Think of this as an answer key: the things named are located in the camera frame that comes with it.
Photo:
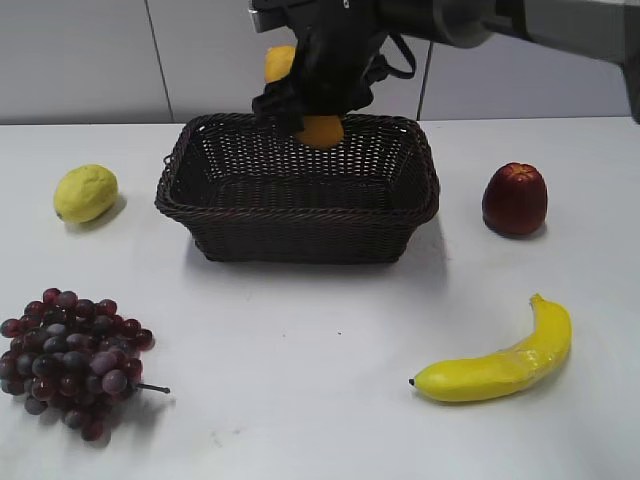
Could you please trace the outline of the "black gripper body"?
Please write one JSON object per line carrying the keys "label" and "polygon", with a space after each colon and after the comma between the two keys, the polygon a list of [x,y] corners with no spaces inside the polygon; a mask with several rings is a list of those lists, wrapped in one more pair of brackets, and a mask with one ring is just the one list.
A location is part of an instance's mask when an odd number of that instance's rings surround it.
{"label": "black gripper body", "polygon": [[304,115],[344,115],[369,105],[365,73],[386,33],[373,1],[252,1],[258,33],[287,27],[297,40],[290,72],[307,92]]}

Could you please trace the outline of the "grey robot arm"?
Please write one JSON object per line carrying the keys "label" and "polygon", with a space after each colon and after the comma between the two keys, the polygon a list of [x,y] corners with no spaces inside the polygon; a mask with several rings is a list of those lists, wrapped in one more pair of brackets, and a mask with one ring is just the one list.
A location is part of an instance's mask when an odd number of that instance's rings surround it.
{"label": "grey robot arm", "polygon": [[615,64],[639,117],[636,1],[252,1],[249,12],[256,32],[287,27],[297,40],[289,73],[252,101],[256,118],[286,135],[306,116],[369,106],[387,76],[412,78],[405,36],[471,49],[500,34]]}

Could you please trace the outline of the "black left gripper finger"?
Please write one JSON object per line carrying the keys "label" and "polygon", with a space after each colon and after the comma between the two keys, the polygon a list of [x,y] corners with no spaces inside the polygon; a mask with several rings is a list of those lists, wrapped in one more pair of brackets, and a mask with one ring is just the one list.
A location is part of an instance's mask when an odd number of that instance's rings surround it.
{"label": "black left gripper finger", "polygon": [[260,123],[272,124],[282,135],[294,135],[305,128],[307,92],[292,79],[268,83],[251,106]]}

